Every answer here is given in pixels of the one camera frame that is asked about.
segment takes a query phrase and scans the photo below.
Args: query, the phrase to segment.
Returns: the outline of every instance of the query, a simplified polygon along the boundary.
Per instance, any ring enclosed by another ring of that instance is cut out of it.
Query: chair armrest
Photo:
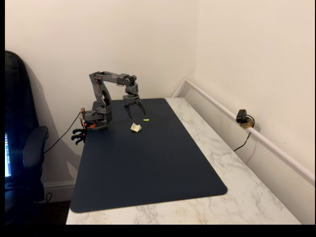
[[[23,164],[26,169],[40,166],[43,163],[47,137],[48,128],[46,126],[37,127],[29,135],[23,150]]]

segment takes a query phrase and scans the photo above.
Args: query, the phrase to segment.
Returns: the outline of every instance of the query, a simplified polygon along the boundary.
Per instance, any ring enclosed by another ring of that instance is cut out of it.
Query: marble desk surface
[[[69,210],[68,225],[300,224],[184,98],[167,102],[227,186],[227,194],[86,213]]]

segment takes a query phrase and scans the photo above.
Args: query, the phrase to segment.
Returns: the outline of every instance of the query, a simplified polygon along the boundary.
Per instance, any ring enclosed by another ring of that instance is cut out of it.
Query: small white object
[[[141,125],[136,125],[133,123],[130,129],[133,130],[134,132],[139,132],[140,130],[142,130],[142,127]]]

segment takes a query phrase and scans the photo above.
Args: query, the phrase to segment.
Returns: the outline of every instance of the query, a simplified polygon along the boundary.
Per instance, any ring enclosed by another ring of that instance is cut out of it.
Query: monitor screen
[[[9,145],[8,145],[8,136],[5,133],[5,138],[4,138],[4,157],[5,157],[5,177],[11,176],[11,164],[10,164],[10,154],[9,154]]]

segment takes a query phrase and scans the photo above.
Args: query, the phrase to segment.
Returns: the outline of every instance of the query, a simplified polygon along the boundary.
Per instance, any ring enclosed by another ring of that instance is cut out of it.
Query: chair backrest
[[[15,53],[5,51],[5,132],[10,147],[23,149],[28,136],[38,126],[25,64]]]

